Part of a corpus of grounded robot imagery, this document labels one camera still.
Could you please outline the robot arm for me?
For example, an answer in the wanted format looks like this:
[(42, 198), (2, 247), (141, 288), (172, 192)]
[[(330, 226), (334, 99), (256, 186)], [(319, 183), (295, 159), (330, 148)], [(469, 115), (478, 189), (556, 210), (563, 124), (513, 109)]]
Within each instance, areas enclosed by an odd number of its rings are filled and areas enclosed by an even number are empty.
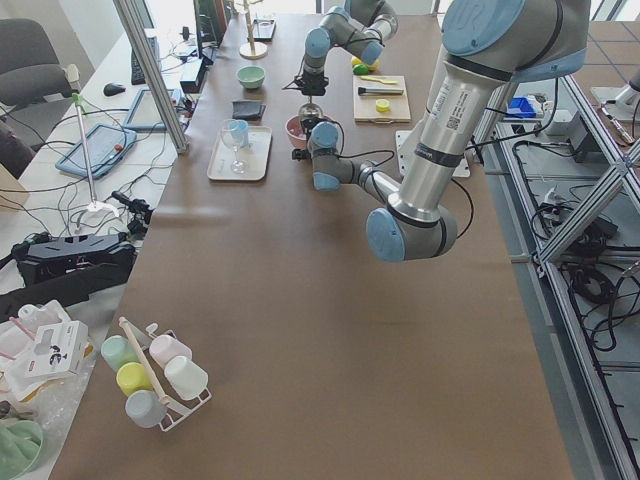
[(443, 20), (442, 45), (426, 112), (416, 125), (408, 171), (389, 178), (370, 161), (337, 150), (338, 131), (314, 104), (299, 111), (319, 191), (356, 184), (380, 202), (366, 222), (372, 252), (387, 262), (446, 253), (456, 221), (441, 203), (493, 92), (578, 71), (586, 56), (586, 1), (455, 1)]
[(324, 96), (329, 84), (325, 63), (332, 48), (372, 65), (397, 30), (396, 12), (387, 1), (346, 1), (343, 7), (332, 7), (307, 33), (301, 72), (293, 83), (307, 97)]

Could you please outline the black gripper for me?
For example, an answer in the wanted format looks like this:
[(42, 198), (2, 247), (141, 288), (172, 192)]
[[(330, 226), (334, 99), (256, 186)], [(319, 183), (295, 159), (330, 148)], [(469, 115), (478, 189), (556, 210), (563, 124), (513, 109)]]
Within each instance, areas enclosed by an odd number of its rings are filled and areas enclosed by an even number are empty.
[(293, 83), (304, 96), (324, 96), (329, 79), (317, 73), (303, 72), (294, 77)]
[(312, 158), (307, 147), (293, 148), (291, 151), (291, 159), (295, 161), (310, 161)]

